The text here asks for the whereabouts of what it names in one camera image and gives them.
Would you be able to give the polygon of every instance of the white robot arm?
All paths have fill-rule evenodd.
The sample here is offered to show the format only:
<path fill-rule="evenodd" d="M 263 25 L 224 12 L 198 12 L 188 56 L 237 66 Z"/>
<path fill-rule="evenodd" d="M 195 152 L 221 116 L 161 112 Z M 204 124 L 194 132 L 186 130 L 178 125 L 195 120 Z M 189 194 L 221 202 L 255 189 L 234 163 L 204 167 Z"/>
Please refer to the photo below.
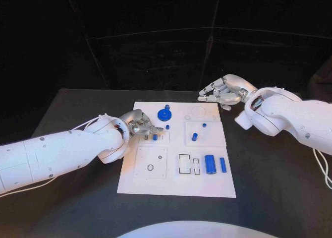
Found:
<path fill-rule="evenodd" d="M 96 155 L 104 164 L 113 162 L 127 153 L 130 137 L 162 131 L 139 109 L 120 118 L 99 116 L 84 124 L 0 146 L 0 194 L 79 169 Z"/>
<path fill-rule="evenodd" d="M 251 126 L 270 136 L 287 130 L 297 141 L 332 155 L 332 104 L 301 99 L 280 88 L 255 87 L 238 76 L 227 74 L 199 91 L 199 101 L 230 105 L 245 103 L 235 122 L 244 129 Z"/>

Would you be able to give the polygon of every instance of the white rectangular piece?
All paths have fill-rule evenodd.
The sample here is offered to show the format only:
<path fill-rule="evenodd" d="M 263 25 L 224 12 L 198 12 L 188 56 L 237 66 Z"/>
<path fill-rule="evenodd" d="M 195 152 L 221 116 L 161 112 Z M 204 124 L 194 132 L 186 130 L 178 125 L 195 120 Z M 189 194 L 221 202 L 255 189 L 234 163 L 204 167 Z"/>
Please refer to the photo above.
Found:
<path fill-rule="evenodd" d="M 172 116 L 168 121 L 161 121 L 156 113 L 166 104 Z M 158 138 L 153 141 L 150 135 L 148 140 L 143 140 L 143 136 L 130 139 L 130 151 L 123 157 L 120 168 L 117 193 L 235 197 L 217 103 L 135 102 L 133 109 L 143 111 L 155 127 L 165 128 L 169 125 L 169 129 L 159 133 L 163 135 L 161 140 Z M 194 132 L 198 134 L 195 142 L 191 141 Z M 188 165 L 179 164 L 179 155 L 189 155 Z M 224 157 L 227 173 L 221 172 L 217 163 L 217 173 L 207 174 L 205 155 L 212 155 L 215 159 Z M 179 173 L 179 165 L 184 170 L 188 166 L 189 174 Z"/>
<path fill-rule="evenodd" d="M 186 146 L 218 146 L 225 147 L 224 130 L 221 122 L 185 122 L 185 145 Z M 196 141 L 192 141 L 192 134 L 196 133 Z"/>
<path fill-rule="evenodd" d="M 191 173 L 189 155 L 178 155 L 178 173 L 179 174 L 189 174 Z"/>
<path fill-rule="evenodd" d="M 192 159 L 192 164 L 194 164 L 194 174 L 199 175 L 199 159 Z"/>
<path fill-rule="evenodd" d="M 169 132 L 162 131 L 156 133 L 156 140 L 152 139 L 152 135 L 148 135 L 148 139 L 145 140 L 143 136 L 139 136 L 139 144 L 169 144 Z"/>
<path fill-rule="evenodd" d="M 166 148 L 138 147 L 135 156 L 135 178 L 166 178 Z"/>

